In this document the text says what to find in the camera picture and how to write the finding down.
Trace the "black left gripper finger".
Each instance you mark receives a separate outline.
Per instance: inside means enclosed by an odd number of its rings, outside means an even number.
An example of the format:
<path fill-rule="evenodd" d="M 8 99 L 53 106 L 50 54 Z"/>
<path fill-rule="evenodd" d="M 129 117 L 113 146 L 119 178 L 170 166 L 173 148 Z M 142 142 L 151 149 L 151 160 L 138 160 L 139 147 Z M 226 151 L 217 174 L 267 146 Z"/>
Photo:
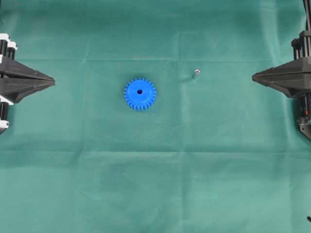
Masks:
<path fill-rule="evenodd" d="M 55 81 L 1 81 L 0 101 L 19 103 L 26 96 L 54 85 Z"/>
<path fill-rule="evenodd" d="M 24 78 L 45 81 L 49 84 L 54 84 L 54 78 L 37 70 L 31 69 L 28 66 L 23 65 L 22 63 L 19 63 L 11 58 L 1 58 L 0 72 L 9 78 Z"/>

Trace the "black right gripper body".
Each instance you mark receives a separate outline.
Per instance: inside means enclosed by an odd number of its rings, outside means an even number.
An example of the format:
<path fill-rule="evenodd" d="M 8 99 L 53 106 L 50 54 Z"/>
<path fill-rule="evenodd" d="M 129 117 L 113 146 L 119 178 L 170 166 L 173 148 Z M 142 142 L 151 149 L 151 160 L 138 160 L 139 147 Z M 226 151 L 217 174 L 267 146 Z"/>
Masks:
<path fill-rule="evenodd" d="M 294 60 L 299 60 L 303 65 L 304 61 L 307 61 L 307 57 L 311 57 L 311 31 L 305 30 L 299 34 L 299 38 L 294 39 L 291 42 L 293 53 L 294 53 Z M 311 139 L 311 80 L 310 76 L 305 73 L 302 78 L 309 78 L 304 80 L 303 79 L 303 86 L 299 87 L 298 94 L 295 97 L 297 101 L 298 107 L 298 117 L 297 123 L 299 125 L 299 130 L 303 135 Z"/>

